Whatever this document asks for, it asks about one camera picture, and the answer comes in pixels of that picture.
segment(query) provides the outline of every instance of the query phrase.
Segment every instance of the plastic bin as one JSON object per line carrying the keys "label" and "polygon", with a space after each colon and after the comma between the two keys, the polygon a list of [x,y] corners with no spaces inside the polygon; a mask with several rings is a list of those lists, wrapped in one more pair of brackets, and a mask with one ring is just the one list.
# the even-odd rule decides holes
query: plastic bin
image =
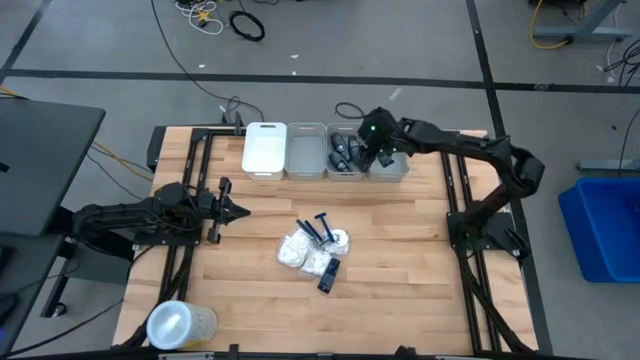
{"label": "plastic bin", "polygon": [[[333,167],[333,165],[331,165],[331,162],[329,161],[329,154],[333,151],[333,146],[331,146],[331,135],[335,132],[337,132],[342,136],[358,135],[359,127],[360,127],[359,121],[354,121],[348,124],[327,125],[327,140],[326,140],[327,156],[325,156],[325,163],[327,164],[328,177],[332,181],[360,181],[362,180],[362,178],[364,178],[365,174],[360,170],[353,171],[353,172],[336,171],[335,167]],[[351,166],[352,169],[354,168],[357,169],[357,166],[355,166],[352,162],[349,162],[349,166]]]}
{"label": "plastic bin", "polygon": [[253,122],[247,126],[242,169],[253,180],[280,180],[284,176],[287,126]]}
{"label": "plastic bin", "polygon": [[382,167],[377,159],[373,161],[369,168],[369,180],[378,182],[400,182],[409,172],[409,157],[404,153],[394,153],[391,155],[393,164]]}
{"label": "plastic bin", "polygon": [[327,128],[324,124],[287,125],[287,159],[284,169],[291,180],[321,180],[326,169]]}
{"label": "plastic bin", "polygon": [[640,282],[640,179],[584,178],[558,199],[582,276]]}

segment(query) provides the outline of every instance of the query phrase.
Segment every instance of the cable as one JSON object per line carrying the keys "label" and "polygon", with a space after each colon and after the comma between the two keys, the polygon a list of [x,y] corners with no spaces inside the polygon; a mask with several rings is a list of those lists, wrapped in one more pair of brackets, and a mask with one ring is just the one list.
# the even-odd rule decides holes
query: cable
{"label": "cable", "polygon": [[108,147],[94,141],[93,142],[94,145],[96,145],[97,147],[99,147],[100,149],[102,149],[104,152],[108,153],[112,158],[118,160],[118,162],[120,163],[120,165],[124,166],[125,168],[127,168],[127,170],[131,171],[134,175],[141,177],[145,180],[147,180],[148,182],[153,182],[153,179],[151,179],[150,177],[147,177],[143,174],[140,174],[139,172],[135,171],[134,169],[132,169],[129,165],[127,165],[122,159],[120,159],[120,157],[118,157],[118,155],[116,155],[113,151],[109,150]]}
{"label": "cable", "polygon": [[636,113],[633,115],[633,118],[631,118],[631,121],[629,121],[629,125],[627,125],[627,132],[624,134],[622,150],[620,151],[620,162],[618,163],[618,177],[620,177],[620,175],[622,174],[622,159],[624,158],[624,148],[627,146],[627,139],[629,138],[629,130],[631,130],[631,125],[633,125],[633,122],[636,121],[638,114],[640,114],[640,108],[638,108]]}
{"label": "cable", "polygon": [[[635,74],[638,71],[638,67],[640,67],[640,60],[632,61],[635,57],[640,57],[640,39],[634,41],[631,45],[627,47],[627,49],[622,54],[622,59],[614,62],[613,64],[607,65],[602,71],[609,72],[615,68],[622,66],[622,70],[620,71],[620,76],[618,77],[618,87],[627,87],[631,80],[636,77]],[[625,72],[627,66],[631,66],[631,69],[628,72]],[[622,78],[624,76],[628,76],[629,78],[622,85]]]}
{"label": "cable", "polygon": [[[242,11],[232,11],[231,14],[229,14],[229,24],[231,25],[231,27],[233,28],[233,31],[242,36],[243,38],[249,40],[249,41],[261,41],[262,39],[264,39],[266,33],[264,31],[264,25],[262,25],[262,22],[260,22],[260,20],[258,20],[257,17],[253,16],[252,14],[248,13],[247,10],[244,8],[244,5],[242,4],[242,0],[238,0],[238,2],[240,3],[240,7],[242,8]],[[235,23],[235,19],[238,16],[244,16],[246,18],[248,18],[249,20],[251,20],[254,24],[256,24],[256,26],[260,29],[260,35],[258,36],[254,36],[251,35],[249,33],[245,33],[243,31],[240,31],[240,29],[238,29],[238,27],[236,26]]]}
{"label": "cable", "polygon": [[153,10],[153,16],[155,17],[156,24],[158,25],[158,30],[160,30],[160,35],[162,36],[162,40],[164,41],[164,44],[167,47],[167,50],[169,51],[169,54],[173,58],[173,61],[175,61],[176,65],[178,65],[178,67],[180,67],[180,69],[187,76],[187,78],[189,78],[189,80],[191,80],[191,82],[193,82],[193,84],[196,85],[200,90],[202,90],[203,92],[209,94],[210,96],[213,96],[216,99],[228,101],[227,105],[230,105],[233,101],[237,101],[238,104],[242,104],[242,105],[248,106],[248,107],[256,110],[260,114],[261,121],[264,122],[264,113],[257,106],[249,104],[248,102],[245,102],[245,101],[240,101],[240,98],[238,98],[237,96],[232,96],[231,98],[227,98],[227,97],[224,97],[224,96],[216,95],[216,94],[208,91],[204,87],[202,87],[200,84],[198,84],[198,82],[191,76],[191,74],[189,74],[189,72],[184,68],[184,66],[182,66],[182,64],[180,64],[180,62],[178,61],[176,56],[173,54],[173,50],[171,50],[171,46],[169,46],[169,42],[167,41],[167,37],[164,34],[164,30],[162,30],[162,25],[160,24],[160,19],[158,18],[158,13],[156,11],[155,2],[154,2],[154,0],[149,0],[149,1],[151,2],[151,9]]}
{"label": "cable", "polygon": [[134,198],[138,199],[138,200],[142,200],[142,198],[134,193],[132,193],[131,191],[129,191],[129,189],[127,189],[126,187],[122,186],[122,184],[120,184],[118,182],[118,180],[114,179],[113,176],[111,176],[111,174],[109,174],[109,172],[107,170],[105,170],[104,167],[102,167],[102,164],[100,164],[98,161],[96,161],[94,158],[91,157],[91,155],[87,154],[87,158],[89,160],[91,160],[94,164],[98,165],[98,167],[100,168],[100,170],[102,170],[102,172],[105,173],[105,175],[107,175],[109,177],[109,179],[111,179],[111,181],[113,181],[116,185],[118,185],[118,187],[120,187],[122,190],[126,191],[127,194],[133,196]]}
{"label": "cable", "polygon": [[533,44],[533,46],[535,46],[540,50],[553,50],[569,44],[568,40],[563,40],[561,43],[557,43],[555,45],[540,45],[533,38],[534,27],[536,24],[536,17],[538,17],[538,11],[540,10],[540,6],[542,5],[543,1],[544,0],[538,1],[538,5],[536,6],[535,11],[533,12],[533,16],[531,17],[531,24],[529,25],[529,40],[531,40],[531,43]]}
{"label": "cable", "polygon": [[[149,250],[151,250],[153,247],[154,247],[154,246],[153,246],[153,245],[151,245],[151,246],[149,246],[148,248],[144,249],[140,254],[138,254],[138,256],[136,256],[136,257],[133,259],[133,261],[131,262],[131,265],[130,265],[130,267],[129,267],[129,270],[131,270],[131,268],[133,267],[133,264],[135,264],[135,262],[136,262],[140,257],[142,257],[142,255],[146,254],[146,253],[147,253]],[[44,280],[39,280],[39,281],[37,281],[37,282],[34,282],[34,283],[31,283],[31,284],[28,284],[28,285],[26,285],[26,286],[24,286],[24,287],[22,287],[22,288],[18,289],[18,290],[17,290],[17,291],[15,291],[15,292],[22,291],[22,290],[23,290],[24,288],[26,288],[26,287],[32,286],[33,284],[37,284],[38,282],[44,282],[44,281],[46,281],[47,279],[51,279],[51,278],[58,277],[58,276],[61,276],[61,275],[67,275],[67,274],[70,274],[70,273],[72,273],[72,272],[74,272],[74,271],[78,270],[78,268],[79,268],[79,267],[80,267],[80,262],[78,262],[78,266],[76,266],[76,268],[75,268],[74,270],[72,270],[72,271],[65,272],[65,273],[60,273],[60,274],[53,275],[53,276],[49,276],[49,277],[47,277],[47,278],[46,278],[46,279],[44,279]],[[66,335],[68,335],[68,334],[70,334],[70,333],[72,333],[72,332],[74,332],[74,331],[78,330],[79,328],[83,327],[84,325],[86,325],[86,324],[90,323],[91,321],[93,321],[93,320],[97,319],[98,317],[100,317],[101,315],[105,314],[107,311],[109,311],[109,310],[113,309],[114,307],[116,307],[117,305],[119,305],[120,303],[122,303],[123,301],[124,301],[124,298],[123,298],[123,299],[118,300],[117,302],[115,302],[115,303],[113,303],[113,304],[109,305],[106,309],[104,309],[104,310],[100,311],[100,312],[99,312],[99,313],[97,313],[96,315],[94,315],[94,316],[92,316],[92,317],[88,318],[87,320],[85,320],[85,321],[83,321],[83,322],[79,323],[78,325],[76,325],[76,326],[74,326],[74,327],[72,327],[72,328],[70,328],[70,329],[68,329],[68,330],[66,330],[66,331],[61,332],[61,333],[60,333],[60,334],[58,334],[58,335],[52,336],[52,337],[50,337],[50,338],[48,338],[48,339],[46,339],[46,340],[43,340],[43,341],[41,341],[41,342],[39,342],[39,343],[36,343],[36,344],[30,345],[30,346],[24,347],[24,348],[22,348],[22,349],[15,350],[15,351],[12,351],[12,352],[6,353],[6,354],[4,354],[4,355],[0,355],[0,360],[8,359],[8,358],[10,358],[10,357],[12,357],[12,356],[15,356],[15,355],[23,354],[23,353],[25,353],[25,352],[31,351],[31,350],[33,350],[33,349],[39,348],[39,347],[44,346],[44,345],[46,345],[46,344],[49,344],[49,343],[51,343],[51,342],[53,342],[53,341],[56,341],[56,340],[60,339],[61,337],[66,336]]]}
{"label": "cable", "polygon": [[[176,1],[175,6],[180,10],[180,13],[182,13],[183,16],[187,17],[189,25],[191,25],[192,28],[204,34],[219,35],[220,33],[222,33],[222,30],[224,30],[224,24],[222,23],[222,21],[209,17],[212,11],[216,11],[217,5],[215,1],[203,1],[201,3],[191,4],[190,8],[183,8]],[[191,19],[198,19],[198,25],[194,24]],[[215,22],[220,25],[220,30],[216,32],[204,30],[204,25],[210,22]]]}
{"label": "cable", "polygon": [[25,353],[25,352],[27,352],[27,351],[31,351],[31,350],[33,350],[33,349],[39,348],[39,347],[44,346],[44,345],[46,345],[46,344],[48,344],[48,343],[51,343],[51,342],[53,342],[53,341],[56,341],[56,340],[60,339],[61,337],[66,336],[66,335],[68,335],[68,334],[70,334],[70,333],[74,332],[75,330],[77,330],[77,329],[79,329],[79,328],[83,327],[84,325],[86,325],[86,324],[90,323],[91,321],[93,321],[93,320],[97,319],[98,317],[100,317],[101,315],[103,315],[104,313],[106,313],[107,311],[109,311],[109,310],[113,309],[114,307],[118,306],[118,305],[119,305],[121,302],[123,302],[123,301],[124,301],[124,299],[120,299],[120,300],[116,301],[115,303],[113,303],[113,304],[109,305],[106,309],[104,309],[104,310],[100,311],[100,312],[99,312],[99,313],[97,313],[96,315],[94,315],[94,316],[92,316],[92,317],[88,318],[87,320],[85,320],[85,321],[83,321],[83,322],[79,323],[78,325],[76,325],[76,326],[74,326],[74,327],[72,327],[72,328],[70,328],[70,329],[68,329],[68,330],[66,330],[66,331],[61,332],[61,333],[60,333],[60,334],[58,334],[58,335],[55,335],[55,336],[52,336],[52,337],[48,338],[47,340],[41,341],[41,342],[39,342],[39,343],[36,343],[36,344],[30,345],[30,346],[27,346],[27,347],[24,347],[24,348],[22,348],[22,349],[18,349],[18,350],[15,350],[15,351],[12,351],[12,352],[6,353],[6,354],[4,354],[4,355],[0,356],[0,360],[4,360],[4,359],[10,358],[10,357],[12,357],[12,356],[16,356],[16,355],[18,355],[18,354]]}
{"label": "cable", "polygon": [[[354,115],[345,115],[342,112],[340,112],[340,106],[348,106],[350,108],[355,109],[358,113],[360,113],[360,115],[354,116]],[[350,102],[339,102],[336,104],[336,107],[333,110],[338,116],[340,116],[343,119],[349,119],[349,120],[359,120],[359,119],[364,119],[364,117],[366,116],[366,114],[364,113],[364,111],[356,104],[352,104]]]}
{"label": "cable", "polygon": [[[108,156],[108,157],[110,157],[110,158],[112,158],[112,159],[116,159],[115,157],[113,157],[113,155],[111,155],[111,154],[109,154],[109,153],[107,153],[107,152],[105,152],[105,151],[102,151],[102,150],[98,149],[97,147],[95,147],[95,146],[93,146],[93,145],[91,146],[91,149],[92,149],[92,150],[94,150],[94,151],[96,151],[96,152],[99,152],[100,154],[102,154],[102,155],[104,155],[104,156]],[[122,161],[126,162],[126,163],[127,163],[127,164],[129,164],[129,165],[135,166],[135,167],[137,167],[137,168],[138,168],[138,169],[140,169],[140,170],[147,171],[147,172],[149,172],[150,174],[153,174],[153,171],[151,171],[151,170],[147,169],[147,168],[146,168],[146,167],[144,167],[143,165],[140,165],[140,164],[135,163],[135,162],[133,162],[133,161],[131,161],[131,160],[127,160],[127,159],[123,159],[123,158],[120,158],[120,160],[122,160]]]}

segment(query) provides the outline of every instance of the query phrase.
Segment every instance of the gray floor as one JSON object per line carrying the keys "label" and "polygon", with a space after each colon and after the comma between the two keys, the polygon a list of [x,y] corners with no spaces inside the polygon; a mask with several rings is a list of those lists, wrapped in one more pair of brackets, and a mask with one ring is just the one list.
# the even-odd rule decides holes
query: gray floor
{"label": "gray floor", "polygon": [[[188,27],[171,1],[157,0],[169,41],[191,72],[482,79],[464,0],[308,0],[278,6],[245,5],[267,28],[259,43],[240,40],[230,29],[218,37]],[[0,63],[20,37],[40,1],[0,1]],[[234,3],[223,3],[227,14]],[[528,42],[532,9],[526,1],[478,0],[492,72],[496,81],[607,84],[602,65],[607,44],[582,43],[540,51]],[[576,10],[570,14],[575,19]],[[179,72],[159,37],[148,1],[54,0],[18,58],[15,69],[126,72]],[[640,24],[640,4],[620,11],[620,26]],[[543,9],[541,24],[568,20]],[[612,52],[617,58],[624,44]],[[151,129],[162,124],[217,122],[220,105],[193,84],[180,81],[35,79],[10,77],[5,85],[33,99],[106,109],[97,140],[119,155],[144,162]],[[488,129],[492,122],[483,90],[397,86],[203,83],[224,95],[240,95],[272,121],[335,122],[333,106],[352,101],[365,109],[384,106],[397,116],[434,122],[445,128]],[[524,201],[540,290],[554,352],[589,358],[627,359],[636,354],[640,324],[637,285],[585,282],[557,205],[560,192],[581,174],[582,158],[617,158],[624,129],[640,102],[637,95],[498,93],[507,132],[514,144],[530,149],[547,165],[538,194]],[[257,120],[242,110],[248,121]],[[638,129],[631,133],[628,157],[640,156]],[[101,155],[104,166],[134,193],[149,184]],[[106,189],[96,192],[95,189]],[[85,161],[64,205],[111,204],[133,199],[95,164]],[[16,348],[30,345],[90,317],[121,298],[124,288],[72,280],[63,296],[69,314],[58,319],[37,315],[40,299]],[[117,309],[80,333],[29,354],[107,348]]]}

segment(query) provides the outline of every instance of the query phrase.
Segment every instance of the blue plastic crate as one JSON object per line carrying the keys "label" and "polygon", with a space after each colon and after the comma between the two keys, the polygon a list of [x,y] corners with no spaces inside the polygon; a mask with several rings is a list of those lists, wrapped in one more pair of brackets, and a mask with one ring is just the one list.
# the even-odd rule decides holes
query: blue plastic crate
{"label": "blue plastic crate", "polygon": [[582,276],[640,283],[640,179],[584,178],[558,199]]}

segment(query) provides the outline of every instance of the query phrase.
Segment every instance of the plastic cup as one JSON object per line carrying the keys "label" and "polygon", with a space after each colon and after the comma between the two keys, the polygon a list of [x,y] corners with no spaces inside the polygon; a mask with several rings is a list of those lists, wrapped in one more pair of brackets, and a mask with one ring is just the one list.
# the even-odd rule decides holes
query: plastic cup
{"label": "plastic cup", "polygon": [[189,347],[213,338],[218,318],[213,310],[182,301],[158,305],[147,321],[147,336],[162,350]]}

